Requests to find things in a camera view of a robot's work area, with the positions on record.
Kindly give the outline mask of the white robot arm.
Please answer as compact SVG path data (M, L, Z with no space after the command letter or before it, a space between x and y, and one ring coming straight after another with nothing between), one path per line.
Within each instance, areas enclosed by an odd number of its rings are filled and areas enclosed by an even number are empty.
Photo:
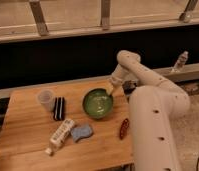
M190 108L188 94L178 85L141 64L141 56L127 50L117 54L117 67L106 91L113 94L133 74L141 85L129 99L133 162L136 171L182 171L170 119Z

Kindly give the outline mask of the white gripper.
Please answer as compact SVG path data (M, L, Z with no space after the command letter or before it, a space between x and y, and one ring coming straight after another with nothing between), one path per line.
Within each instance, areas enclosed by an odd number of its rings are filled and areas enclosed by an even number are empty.
M128 71L122 67L120 64L118 64L114 70L114 72L111 74L109 81L114 87L121 86L124 83L125 77L128 75ZM109 86L106 88L106 93L110 96L114 92L114 87Z

